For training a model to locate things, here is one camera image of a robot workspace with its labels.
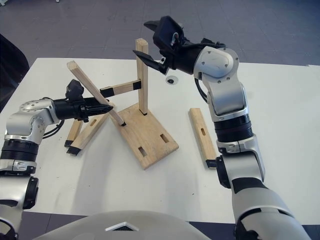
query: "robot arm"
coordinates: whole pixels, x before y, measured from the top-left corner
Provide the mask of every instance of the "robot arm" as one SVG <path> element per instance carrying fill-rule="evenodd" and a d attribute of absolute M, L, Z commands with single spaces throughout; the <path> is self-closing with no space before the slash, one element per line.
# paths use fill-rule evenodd
<path fill-rule="evenodd" d="M 135 54 L 163 74 L 169 68 L 193 74 L 207 88 L 207 95 L 200 93 L 208 103 L 221 153 L 216 159 L 218 178 L 232 191 L 236 239 L 310 239 L 279 195 L 263 184 L 265 168 L 251 128 L 245 89 L 237 77 L 238 55 L 205 38 L 191 43 L 169 16 L 144 25 L 154 31 L 153 42 L 165 61 L 161 64 L 142 52 Z"/>
<path fill-rule="evenodd" d="M 45 133 L 47 126 L 72 118 L 87 122 L 89 116 L 113 109 L 93 97 L 83 98 L 83 92 L 80 82 L 72 80 L 66 98 L 26 102 L 8 119 L 0 157 L 0 236 L 17 238 L 23 210 L 36 204 L 39 180 L 31 174 L 36 172 L 39 145 L 52 132 Z"/>

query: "wooden stick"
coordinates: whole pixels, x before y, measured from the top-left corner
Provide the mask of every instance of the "wooden stick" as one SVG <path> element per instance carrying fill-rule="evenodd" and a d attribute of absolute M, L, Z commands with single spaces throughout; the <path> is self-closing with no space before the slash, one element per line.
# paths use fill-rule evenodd
<path fill-rule="evenodd" d="M 84 123 L 83 121 L 78 121 L 77 119 L 75 119 L 73 121 L 73 124 L 72 124 L 72 127 L 70 129 L 69 135 L 66 138 L 65 143 L 64 143 L 64 146 L 66 148 L 70 147 L 70 145 L 77 138 L 77 136 L 79 135 L 79 133 L 81 131 L 81 127 L 82 127 L 83 123 Z"/>
<path fill-rule="evenodd" d="M 109 104 L 108 100 L 102 96 L 98 88 L 92 83 L 90 78 L 82 71 L 75 61 L 70 61 L 67 64 L 68 69 L 73 73 L 73 75 L 83 84 L 83 86 L 97 99 L 101 104 Z M 119 114 L 112 109 L 109 111 L 110 115 L 118 122 L 119 125 L 125 126 L 126 123 L 119 116 Z"/>
<path fill-rule="evenodd" d="M 109 112 L 105 114 L 96 115 L 91 118 L 91 121 L 86 125 L 84 130 L 76 137 L 71 146 L 69 147 L 67 154 L 77 155 L 88 142 L 93 138 L 95 133 L 101 127 L 101 125 L 109 117 Z"/>
<path fill-rule="evenodd" d="M 122 83 L 114 86 L 107 86 L 100 89 L 100 93 L 104 98 L 112 97 L 114 95 L 127 93 L 133 90 L 141 89 L 141 81 L 135 80 L 126 83 Z"/>
<path fill-rule="evenodd" d="M 215 168 L 214 166 L 210 167 L 212 162 L 215 162 L 217 157 L 216 151 L 211 141 L 204 117 L 202 116 L 200 108 L 190 108 L 191 122 L 193 129 L 196 133 L 196 138 L 201 148 L 202 158 L 207 163 L 209 168 Z"/>
<path fill-rule="evenodd" d="M 135 50 L 148 54 L 148 42 L 142 38 L 135 40 Z M 136 57 L 136 71 L 141 89 L 138 90 L 139 109 L 143 115 L 148 114 L 148 66 Z"/>

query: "light wooden plank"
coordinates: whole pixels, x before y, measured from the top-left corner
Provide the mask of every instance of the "light wooden plank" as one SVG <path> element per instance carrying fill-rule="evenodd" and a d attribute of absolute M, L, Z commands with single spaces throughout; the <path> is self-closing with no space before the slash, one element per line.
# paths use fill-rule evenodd
<path fill-rule="evenodd" d="M 98 129 L 109 117 L 109 113 L 93 116 L 90 122 L 86 125 L 83 131 L 76 137 L 67 153 L 71 155 L 77 155 L 85 146 L 90 142 Z"/>
<path fill-rule="evenodd" d="M 215 160 L 217 154 L 200 108 L 190 108 L 189 113 L 203 160 L 205 162 Z"/>
<path fill-rule="evenodd" d="M 73 121 L 73 124 L 71 126 L 71 129 L 69 131 L 68 137 L 65 140 L 64 146 L 65 147 L 70 147 L 70 145 L 73 143 L 73 141 L 77 138 L 81 131 L 81 127 L 83 125 L 84 121 L 78 121 L 75 119 Z"/>
<path fill-rule="evenodd" d="M 113 117 L 111 119 L 143 169 L 147 169 L 179 148 L 176 141 L 150 111 L 147 115 L 141 114 L 138 103 L 120 111 L 119 114 L 126 122 L 126 126 L 121 127 Z"/>
<path fill-rule="evenodd" d="M 143 38 L 135 40 L 135 50 L 148 54 L 148 42 Z M 136 70 L 141 89 L 138 90 L 139 109 L 146 115 L 148 113 L 148 66 L 136 57 Z"/>
<path fill-rule="evenodd" d="M 114 85 L 114 86 L 107 86 L 107 87 L 101 88 L 100 92 L 102 92 L 102 94 L 103 94 L 104 91 L 108 91 L 108 90 L 112 89 L 113 95 L 110 95 L 110 96 L 127 93 L 130 91 L 136 90 L 134 88 L 134 84 L 139 83 L 139 82 L 140 82 L 140 80 L 135 80 L 135 81 L 125 82 L 125 83 Z"/>
<path fill-rule="evenodd" d="M 95 99 L 101 104 L 109 104 L 108 100 L 102 96 L 99 89 L 93 84 L 90 78 L 84 73 L 75 61 L 70 61 L 67 64 L 68 69 L 73 75 L 82 83 L 82 85 L 95 97 Z M 113 116 L 119 125 L 124 126 L 126 123 L 118 115 L 118 113 L 112 109 L 109 111 L 110 115 Z"/>

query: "black chair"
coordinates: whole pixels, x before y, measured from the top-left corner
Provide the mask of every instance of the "black chair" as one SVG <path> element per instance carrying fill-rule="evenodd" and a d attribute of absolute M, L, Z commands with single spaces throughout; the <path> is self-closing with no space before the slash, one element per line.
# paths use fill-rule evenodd
<path fill-rule="evenodd" d="M 29 68 L 22 51 L 0 34 L 0 112 Z"/>

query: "black cable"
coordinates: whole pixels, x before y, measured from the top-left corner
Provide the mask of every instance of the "black cable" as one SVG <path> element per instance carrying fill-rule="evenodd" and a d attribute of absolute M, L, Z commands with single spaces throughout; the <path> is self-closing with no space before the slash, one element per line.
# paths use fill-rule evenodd
<path fill-rule="evenodd" d="M 55 135 L 57 132 L 59 132 L 59 130 L 61 129 L 61 127 L 64 125 L 65 120 L 61 120 L 59 124 L 56 125 L 56 127 L 48 132 L 46 132 L 43 135 L 42 139 L 47 139 L 50 138 L 51 136 Z"/>
<path fill-rule="evenodd" d="M 205 92 L 201 89 L 200 85 L 199 85 L 199 80 L 194 78 L 194 82 L 195 82 L 195 85 L 196 85 L 196 88 L 198 89 L 201 97 L 203 98 L 203 100 L 208 103 L 208 100 L 207 100 L 207 95 L 205 94 Z"/>

